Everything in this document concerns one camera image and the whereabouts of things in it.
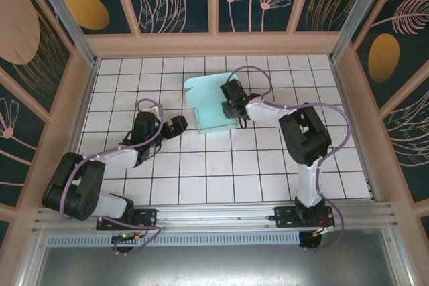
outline mounting plate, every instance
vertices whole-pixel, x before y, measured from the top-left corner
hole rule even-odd
[[[131,224],[136,226],[143,224],[146,227],[154,227],[156,225],[156,212],[156,209],[136,209]],[[113,224],[107,220],[97,221],[95,228],[98,231],[135,230],[134,228],[126,228],[118,224]]]
[[[318,215],[309,218],[306,224],[295,215],[295,208],[295,206],[275,207],[274,216],[269,217],[269,219],[275,221],[277,228],[314,228],[316,230],[326,225],[320,216],[323,216],[333,226],[335,225],[332,208],[330,206],[323,206]]]

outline teal block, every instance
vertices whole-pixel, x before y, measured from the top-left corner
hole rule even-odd
[[[231,73],[213,74],[188,79],[184,87],[191,88],[185,96],[186,104],[195,108],[198,130],[201,134],[235,129],[235,119],[227,119],[222,111],[226,102],[221,90]],[[231,80],[238,79],[233,75]]]

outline robotic arm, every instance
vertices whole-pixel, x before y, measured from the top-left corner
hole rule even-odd
[[[320,158],[328,153],[331,139],[314,107],[271,106],[258,94],[247,96],[238,80],[227,82],[221,90],[227,100],[222,104],[227,118],[263,121],[282,131],[288,153],[298,166],[296,216],[303,224],[318,218],[325,205],[316,189],[316,169]]]
[[[150,158],[149,151],[152,147],[160,147],[162,141],[181,135],[188,126],[183,116],[173,117],[171,122],[171,125],[164,123],[160,134],[150,144],[135,149],[127,148],[147,141],[159,129],[157,108],[139,112],[134,120],[133,130],[128,132],[120,143],[124,148],[104,154],[97,160],[90,160],[78,171],[73,180],[80,180],[80,183],[70,185],[64,203],[64,213],[81,221],[90,216],[108,216],[131,224],[134,217],[133,202],[122,196],[101,194],[101,182],[104,177],[141,165]],[[63,156],[42,197],[45,207],[59,211],[66,182],[73,169],[83,159],[82,155],[76,153],[66,153]]]

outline white grid mat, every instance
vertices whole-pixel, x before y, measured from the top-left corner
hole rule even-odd
[[[102,191],[124,195],[137,205],[293,200],[298,189],[296,165],[277,128],[248,122],[245,130],[200,135],[194,110],[186,106],[185,80],[244,65],[269,71],[274,90],[268,99],[274,102],[342,104],[325,55],[103,60],[79,153],[116,147],[131,130],[141,98],[160,101],[165,120],[184,115],[188,129],[181,137],[164,141],[161,151],[139,167],[103,180]],[[262,73],[238,75],[248,93],[267,90]],[[333,146],[338,146],[346,133],[344,120],[330,109],[316,110],[328,125]],[[321,187],[328,198],[370,198],[352,139],[322,170]]]

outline black grid line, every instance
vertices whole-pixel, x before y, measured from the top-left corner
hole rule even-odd
[[[245,59],[245,61],[248,63],[248,57],[247,56],[242,56],[244,59]],[[290,72],[290,70],[291,70],[291,68],[290,68],[290,61],[289,61],[289,57],[287,57],[287,56],[284,56],[285,57],[285,63],[287,62],[288,63],[288,68],[289,68],[289,70],[288,70],[288,72]],[[223,59],[225,60],[225,66],[227,67],[227,57],[226,56],[223,56]],[[269,73],[269,75],[270,76],[272,76],[272,73],[271,72],[282,72],[282,71],[286,71],[286,68],[283,68],[282,67],[282,69],[271,69],[270,67],[270,63],[269,63],[269,60],[268,60],[268,57],[267,56],[265,56],[265,59],[267,60],[267,67],[268,67],[268,69],[267,69],[267,72]],[[80,145],[79,145],[79,149],[81,149],[82,148],[82,144],[84,143],[84,139],[85,140],[87,140],[87,139],[91,139],[90,137],[88,137],[88,138],[84,138],[84,135],[85,135],[85,133],[105,133],[106,134],[106,137],[104,138],[104,140],[105,140],[105,147],[107,146],[107,139],[108,139],[108,136],[109,136],[109,133],[110,132],[112,132],[112,133],[118,133],[118,132],[126,132],[127,130],[125,130],[125,129],[123,129],[123,130],[115,130],[115,131],[110,131],[110,126],[111,126],[111,122],[112,122],[112,118],[113,118],[113,111],[114,112],[131,112],[132,110],[131,109],[127,109],[127,108],[122,108],[122,109],[118,109],[118,110],[115,110],[114,108],[113,108],[113,105],[115,104],[115,102],[116,102],[116,100],[118,99],[119,100],[119,96],[117,96],[117,93],[118,92],[129,92],[129,93],[135,93],[136,94],[136,102],[138,101],[138,99],[139,98],[141,98],[141,97],[144,97],[144,93],[145,92],[147,92],[147,93],[156,93],[155,95],[158,97],[158,99],[161,99],[161,94],[162,94],[162,92],[164,91],[164,92],[170,92],[170,91],[174,91],[174,92],[178,92],[180,89],[171,89],[171,90],[162,90],[162,81],[163,81],[163,75],[164,75],[164,59],[162,58],[162,60],[160,60],[160,68],[161,68],[161,71],[160,71],[160,73],[154,73],[154,72],[152,72],[151,71],[151,73],[143,73],[143,64],[145,63],[145,59],[142,59],[141,60],[141,65],[140,65],[140,73],[139,73],[139,86],[137,87],[137,91],[136,90],[128,90],[128,91],[121,91],[121,90],[118,90],[118,84],[119,84],[119,76],[120,75],[137,75],[136,73],[126,73],[126,74],[121,74],[120,73],[120,71],[121,71],[121,68],[122,68],[122,65],[123,65],[123,60],[121,60],[121,64],[120,64],[120,66],[119,66],[119,73],[118,74],[106,74],[106,75],[103,75],[103,76],[113,76],[113,77],[117,77],[116,78],[116,85],[115,85],[115,91],[113,92],[113,91],[111,91],[111,92],[99,92],[99,91],[96,91],[95,90],[95,86],[97,85],[97,82],[99,81],[99,80],[102,80],[102,79],[100,79],[100,78],[98,78],[97,77],[97,81],[95,82],[95,84],[94,84],[94,88],[93,88],[93,93],[92,93],[92,95],[91,95],[91,97],[90,97],[90,104],[89,104],[89,108],[88,108],[88,111],[87,111],[87,114],[86,114],[86,121],[85,121],[85,124],[84,124],[84,131],[82,132],[82,136],[81,136],[81,138],[80,138]],[[211,74],[216,74],[216,73],[219,73],[219,72],[207,72],[207,61],[206,61],[206,58],[204,57],[204,75],[211,75]],[[185,68],[185,59],[183,59],[183,72],[182,73],[180,73],[180,72],[175,72],[175,73],[167,73],[167,74],[182,74],[182,81],[184,80],[184,77],[185,77],[185,73],[184,73],[184,68]],[[306,87],[299,87],[299,88],[314,88],[315,90],[316,90],[316,92],[317,92],[317,97],[319,98],[319,100],[320,100],[320,95],[319,95],[319,91],[318,91],[318,88],[336,88],[335,86],[318,86],[317,85],[317,83],[316,83],[316,79],[315,79],[315,77],[314,77],[314,73],[313,73],[313,71],[315,71],[315,70],[327,70],[326,68],[318,68],[318,69],[315,69],[315,68],[313,68],[313,66],[311,66],[311,63],[310,63],[310,69],[305,69],[305,70],[311,70],[311,72],[312,72],[312,77],[313,77],[313,80],[314,80],[314,86],[306,86]],[[253,85],[252,86],[252,84],[250,83],[250,76],[252,76],[252,75],[250,75],[250,72],[248,71],[248,70],[246,70],[246,71],[242,71],[242,72],[245,72],[245,73],[247,73],[247,79],[248,79],[248,81],[249,81],[249,88],[247,88],[247,86],[246,86],[246,90],[253,90],[253,91],[256,91],[257,89],[258,90],[267,90],[268,88],[266,88],[266,87],[263,87],[263,86],[257,86],[257,85]],[[189,74],[189,76],[190,77],[192,77],[193,76],[193,74],[195,75],[195,76],[198,76],[198,74],[199,75],[201,75],[202,74],[202,71],[187,71],[186,72],[187,74]],[[140,86],[140,83],[141,83],[141,80],[142,80],[142,78],[143,78],[143,76],[142,75],[151,75],[151,74],[153,74],[153,75],[160,75],[161,76],[161,78],[160,78],[160,84],[159,84],[159,88],[158,88],[158,85],[156,86],[157,87],[157,89],[155,90],[155,89],[153,89],[153,90],[141,90],[141,86]],[[295,97],[296,97],[296,100],[297,100],[297,102],[298,102],[298,95],[297,95],[297,92],[296,92],[296,87],[295,87],[295,83],[294,83],[294,79],[293,79],[293,77],[292,77],[292,75],[291,75],[291,78],[292,78],[292,86],[287,86],[287,87],[277,87],[275,84],[273,85],[273,98],[274,98],[274,100],[275,100],[275,90],[276,89],[283,89],[283,88],[293,88],[294,89],[294,93],[295,93]],[[112,78],[110,78],[109,79],[109,82],[110,82],[110,85],[112,86],[113,85],[113,82],[112,82]],[[90,110],[90,107],[91,107],[91,105],[93,104],[93,102],[94,102],[94,98],[95,98],[95,96],[94,96],[94,93],[112,93],[113,94],[113,98],[114,98],[114,100],[113,100],[113,104],[112,104],[112,109],[111,110],[107,110],[107,111],[91,111],[91,115],[92,115],[92,118],[97,118],[97,114],[95,114],[95,113],[104,113],[105,114],[105,119],[106,119],[106,122],[107,122],[107,117],[108,117],[108,115],[107,115],[107,113],[110,113],[110,117],[109,117],[109,124],[107,125],[107,130],[106,131],[86,131],[87,130],[87,123],[88,123],[88,116],[89,116],[89,110]],[[184,106],[184,95],[186,94],[186,91],[183,89],[183,87],[182,87],[182,89],[181,89],[181,96],[182,96],[182,102],[180,103],[180,108],[179,109],[169,109],[168,107],[169,106],[165,106],[166,107],[166,109],[165,109],[165,111],[173,111],[173,110],[175,110],[175,111],[178,111],[178,113],[180,114],[180,115],[183,115],[184,114],[184,111],[185,110],[190,110],[191,108],[186,108],[185,106]],[[326,122],[326,115],[325,115],[325,112],[323,111],[323,109],[322,109],[322,114],[320,115],[320,116],[323,116],[323,118],[325,119],[325,122]],[[267,174],[267,175],[286,175],[286,179],[287,179],[287,181],[288,181],[288,190],[289,190],[289,198],[290,199],[292,199],[292,194],[291,194],[291,191],[290,191],[290,180],[289,180],[289,175],[296,175],[296,173],[294,173],[293,171],[291,171],[291,173],[288,173],[289,172],[289,170],[288,170],[288,168],[290,168],[290,166],[288,167],[288,163],[286,162],[286,158],[285,158],[285,150],[287,150],[286,149],[286,146],[285,145],[283,145],[282,146],[282,148],[274,148],[274,149],[260,149],[259,147],[258,147],[258,144],[257,144],[257,129],[268,129],[268,128],[274,128],[274,127],[270,127],[270,126],[255,126],[254,124],[253,124],[253,122],[248,122],[248,126],[247,126],[248,128],[252,128],[253,127],[253,133],[254,133],[254,136],[255,136],[255,149],[249,149],[249,150],[240,150],[240,151],[252,151],[252,152],[254,152],[254,151],[256,151],[256,153],[257,153],[257,161],[258,161],[258,171],[259,171],[259,182],[260,182],[260,188],[261,188],[261,197],[262,197],[262,200],[264,200],[264,197],[263,197],[263,186],[262,186],[262,180],[261,180],[261,177],[262,177],[262,174],[261,174],[261,164],[259,163],[259,151],[278,151],[278,150],[282,150],[282,154],[283,154],[283,157],[284,157],[284,162],[283,162],[283,165],[284,165],[284,168],[285,168],[285,171],[284,171],[284,173],[269,173],[269,174]],[[337,125],[329,125],[329,127],[330,127],[330,129],[334,129],[334,127],[344,127],[344,125],[341,125],[341,124],[337,124]],[[279,138],[280,138],[280,141],[282,141],[282,134],[280,133],[280,132],[278,132],[279,133]],[[233,162],[233,152],[234,152],[234,150],[233,150],[233,146],[232,146],[232,134],[231,134],[231,132],[229,131],[229,144],[231,145],[230,146],[230,148],[228,149],[228,150],[226,150],[226,151],[219,151],[219,150],[216,150],[216,151],[209,151],[209,149],[208,149],[208,146],[207,146],[207,136],[206,135],[204,135],[204,144],[205,144],[205,147],[204,147],[204,153],[205,153],[205,178],[206,178],[206,180],[205,180],[205,184],[206,184],[206,187],[205,187],[205,194],[206,194],[206,196],[205,196],[205,198],[206,198],[206,203],[208,203],[208,193],[209,193],[209,191],[208,191],[208,178],[209,177],[232,177],[233,178],[233,197],[234,197],[234,202],[236,202],[236,191],[235,191],[235,177],[241,177],[241,176],[248,176],[248,175],[250,175],[250,174],[239,174],[239,175],[237,175],[237,174],[235,174],[234,173],[234,162]],[[227,175],[227,174],[222,174],[222,175],[211,175],[211,174],[209,174],[209,172],[208,172],[208,168],[207,168],[207,166],[208,166],[208,164],[207,164],[207,157],[208,157],[208,153],[211,153],[211,152],[227,152],[227,153],[231,153],[231,171],[232,171],[232,174],[231,175]],[[161,151],[160,152],[160,154],[161,153],[177,153],[177,152],[172,152],[172,151]],[[178,175],[177,176],[174,176],[174,177],[166,177],[166,176],[162,176],[162,177],[154,177],[154,171],[155,171],[155,160],[156,160],[156,156],[153,158],[153,160],[152,160],[152,170],[151,170],[151,176],[149,177],[149,176],[147,176],[147,177],[136,177],[136,178],[129,178],[128,177],[128,171],[126,171],[125,172],[125,177],[122,177],[122,178],[115,178],[115,177],[112,177],[112,178],[107,178],[107,180],[124,180],[124,181],[122,181],[123,182],[123,194],[125,193],[125,187],[126,187],[126,184],[127,184],[127,180],[134,180],[134,179],[150,179],[151,180],[151,187],[150,187],[150,195],[149,195],[149,204],[152,204],[152,189],[153,189],[153,183],[154,183],[154,179],[160,179],[160,178],[178,178],[178,191],[177,191],[177,202],[176,203],[179,203],[180,202],[180,178],[182,177],[181,175],[180,175],[180,167],[181,167],[181,159],[182,159],[182,153],[201,153],[201,152],[199,152],[199,151],[182,151],[182,138],[180,138],[180,150],[179,150],[179,165],[178,165],[178,168],[179,168],[179,170],[178,170]],[[345,198],[346,199],[350,199],[350,198],[347,198],[346,197],[346,194],[345,194],[345,188],[344,188],[344,185],[343,185],[343,179],[342,179],[342,177],[341,177],[341,172],[343,172],[343,173],[347,173],[347,172],[351,172],[351,173],[353,173],[353,172],[357,172],[357,173],[361,173],[361,172],[363,172],[363,171],[340,171],[339,170],[339,165],[338,165],[338,161],[336,160],[336,157],[334,157],[335,158],[335,165],[336,165],[336,171],[326,171],[326,172],[324,172],[324,173],[339,173],[339,175],[340,175],[340,179],[341,179],[341,184],[342,184],[342,188],[343,188],[343,193],[344,193],[344,196],[345,196]]]

